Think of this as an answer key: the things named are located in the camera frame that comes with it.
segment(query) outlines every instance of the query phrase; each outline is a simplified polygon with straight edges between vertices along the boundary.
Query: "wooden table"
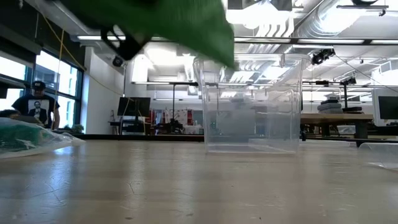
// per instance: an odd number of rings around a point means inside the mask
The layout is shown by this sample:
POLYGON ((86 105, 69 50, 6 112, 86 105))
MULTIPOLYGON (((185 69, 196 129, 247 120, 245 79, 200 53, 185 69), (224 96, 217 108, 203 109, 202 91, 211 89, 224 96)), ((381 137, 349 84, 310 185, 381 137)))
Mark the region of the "wooden table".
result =
MULTIPOLYGON (((322 136, 330 136, 329 125, 331 124, 355 124, 355 138, 367 139, 367 123, 373 120, 371 114, 301 114, 301 124, 315 124, 322 128, 322 136)), ((359 147, 363 141, 356 142, 359 147)))

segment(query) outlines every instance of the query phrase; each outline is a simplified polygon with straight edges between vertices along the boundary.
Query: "black monitor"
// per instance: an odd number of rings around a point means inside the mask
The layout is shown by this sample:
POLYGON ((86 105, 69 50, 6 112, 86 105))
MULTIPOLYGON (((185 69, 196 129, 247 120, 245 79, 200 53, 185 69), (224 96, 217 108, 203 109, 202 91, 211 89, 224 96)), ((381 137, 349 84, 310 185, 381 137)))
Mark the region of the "black monitor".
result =
POLYGON ((398 96, 379 96, 380 119, 398 119, 398 96))
POLYGON ((120 97, 118 116, 149 117, 149 97, 120 97))

